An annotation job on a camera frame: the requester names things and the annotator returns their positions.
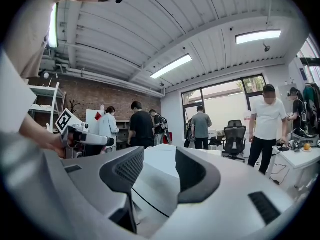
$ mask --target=jacket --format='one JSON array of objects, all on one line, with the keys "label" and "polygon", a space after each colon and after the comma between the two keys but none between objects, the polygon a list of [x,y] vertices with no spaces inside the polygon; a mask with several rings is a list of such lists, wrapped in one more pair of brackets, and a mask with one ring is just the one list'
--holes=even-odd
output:
[{"label": "jacket", "polygon": [[114,139],[114,145],[117,146],[117,133],[119,128],[117,128],[117,121],[115,117],[109,113],[106,113],[99,120],[99,135],[106,136],[108,138]]}]

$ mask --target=ceiling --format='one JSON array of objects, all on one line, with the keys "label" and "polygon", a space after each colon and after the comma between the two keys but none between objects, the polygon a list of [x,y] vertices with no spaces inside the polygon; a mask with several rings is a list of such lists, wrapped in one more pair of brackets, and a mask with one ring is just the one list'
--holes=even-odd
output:
[{"label": "ceiling", "polygon": [[[269,52],[263,41],[236,45],[236,35],[266,29],[282,30],[280,38],[265,41]],[[72,69],[160,92],[241,65],[291,61],[306,29],[287,0],[64,1],[58,6],[55,56]],[[150,77],[185,54],[191,62]]]}]

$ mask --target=black office chair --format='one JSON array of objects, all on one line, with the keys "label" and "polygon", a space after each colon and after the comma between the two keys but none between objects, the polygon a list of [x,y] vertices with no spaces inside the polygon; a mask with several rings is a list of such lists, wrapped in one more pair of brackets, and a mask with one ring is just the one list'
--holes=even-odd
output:
[{"label": "black office chair", "polygon": [[238,157],[238,155],[245,150],[246,130],[247,128],[245,126],[224,128],[225,140],[223,140],[224,151],[222,151],[222,154],[226,154],[224,157],[245,162],[245,160]]},{"label": "black office chair", "polygon": [[242,126],[241,120],[231,120],[228,122],[228,127],[238,127]]}]

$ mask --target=hand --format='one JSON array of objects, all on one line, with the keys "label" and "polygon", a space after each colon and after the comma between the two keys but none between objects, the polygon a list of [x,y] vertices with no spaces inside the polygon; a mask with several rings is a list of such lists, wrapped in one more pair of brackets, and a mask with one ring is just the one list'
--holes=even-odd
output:
[{"label": "hand", "polygon": [[288,141],[287,141],[287,137],[286,136],[282,136],[280,141],[281,141],[281,143],[285,144],[286,147],[288,147]]},{"label": "hand", "polygon": [[[65,147],[63,146],[62,140],[61,140],[61,134],[49,134],[45,137],[45,141],[43,141],[43,144],[40,145],[41,148],[47,149],[47,150],[53,150],[57,152],[58,156],[62,159],[65,159]],[[69,145],[72,145],[74,141],[73,134],[69,134],[68,136],[68,143]]]},{"label": "hand", "polygon": [[249,135],[249,142],[252,143],[254,141],[254,135],[250,134]]}]

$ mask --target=brick wall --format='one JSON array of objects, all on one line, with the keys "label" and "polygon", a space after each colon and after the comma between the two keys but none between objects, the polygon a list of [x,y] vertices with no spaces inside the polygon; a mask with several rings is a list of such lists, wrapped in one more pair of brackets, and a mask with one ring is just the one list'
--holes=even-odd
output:
[{"label": "brick wall", "polygon": [[[29,85],[42,86],[44,84],[44,86],[48,86],[49,82],[50,79],[35,77],[30,78]],[[74,99],[75,104],[80,103],[74,108],[76,110],[74,115],[84,122],[86,121],[86,111],[100,110],[101,105],[104,105],[105,109],[113,106],[117,120],[130,119],[133,115],[131,104],[134,101],[141,102],[144,111],[149,112],[151,109],[155,109],[161,112],[160,99],[143,93],[70,76],[59,76],[58,79],[52,79],[51,86],[55,87],[57,82],[60,83],[60,89],[66,92],[65,107],[70,110],[69,100]],[[39,97],[37,99],[37,104],[39,105],[51,105],[51,103],[52,98]],[[50,115],[36,113],[35,121],[45,126],[46,123],[50,122]]]}]

